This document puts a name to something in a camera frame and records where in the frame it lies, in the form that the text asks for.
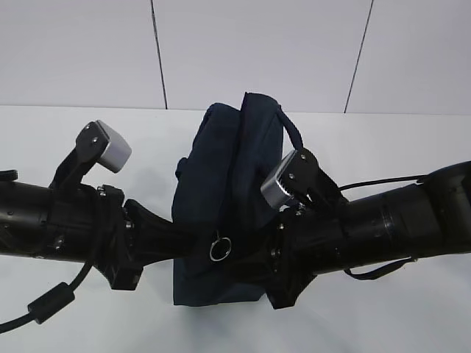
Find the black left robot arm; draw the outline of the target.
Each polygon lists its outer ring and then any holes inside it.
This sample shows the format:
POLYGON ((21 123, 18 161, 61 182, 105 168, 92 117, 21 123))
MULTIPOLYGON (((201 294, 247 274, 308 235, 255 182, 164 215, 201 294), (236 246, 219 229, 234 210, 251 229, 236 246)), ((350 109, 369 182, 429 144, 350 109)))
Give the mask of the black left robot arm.
POLYGON ((1 253, 84 263, 113 290, 135 290, 145 266, 187 257, 198 244, 173 224, 111 185, 79 185, 70 194, 1 182, 1 253))

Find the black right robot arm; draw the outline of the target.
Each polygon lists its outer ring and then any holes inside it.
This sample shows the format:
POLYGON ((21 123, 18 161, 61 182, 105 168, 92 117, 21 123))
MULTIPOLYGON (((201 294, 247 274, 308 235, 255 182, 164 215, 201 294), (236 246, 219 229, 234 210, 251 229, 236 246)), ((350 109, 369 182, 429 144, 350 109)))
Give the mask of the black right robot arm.
POLYGON ((441 168, 417 182, 341 201, 330 213, 289 208, 277 224, 274 309, 295 305, 319 275, 380 279, 422 258, 470 253, 470 163, 441 168))

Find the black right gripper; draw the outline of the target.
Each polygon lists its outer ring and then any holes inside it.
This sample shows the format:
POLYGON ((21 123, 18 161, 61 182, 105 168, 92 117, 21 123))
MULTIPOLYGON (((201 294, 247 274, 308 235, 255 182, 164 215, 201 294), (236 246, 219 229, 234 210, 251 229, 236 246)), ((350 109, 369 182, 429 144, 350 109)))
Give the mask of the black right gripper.
POLYGON ((274 283, 266 295, 274 309, 295 305, 300 294, 320 274, 343 271, 347 259, 345 211, 320 213, 296 207, 284 209, 277 217, 273 272, 274 283))

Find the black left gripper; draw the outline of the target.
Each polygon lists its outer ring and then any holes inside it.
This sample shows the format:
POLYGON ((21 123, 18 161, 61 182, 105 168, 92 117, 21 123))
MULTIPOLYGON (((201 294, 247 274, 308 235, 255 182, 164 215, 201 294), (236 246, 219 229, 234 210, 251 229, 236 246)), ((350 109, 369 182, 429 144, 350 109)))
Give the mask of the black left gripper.
POLYGON ((143 266, 191 256, 202 240, 191 229, 155 215, 134 199, 124 204, 128 221, 122 207, 124 194, 115 187, 95 189, 80 184, 62 190, 52 183, 49 189, 48 256, 84 263, 68 284, 72 290, 92 268, 104 276, 111 289, 135 290, 143 266))

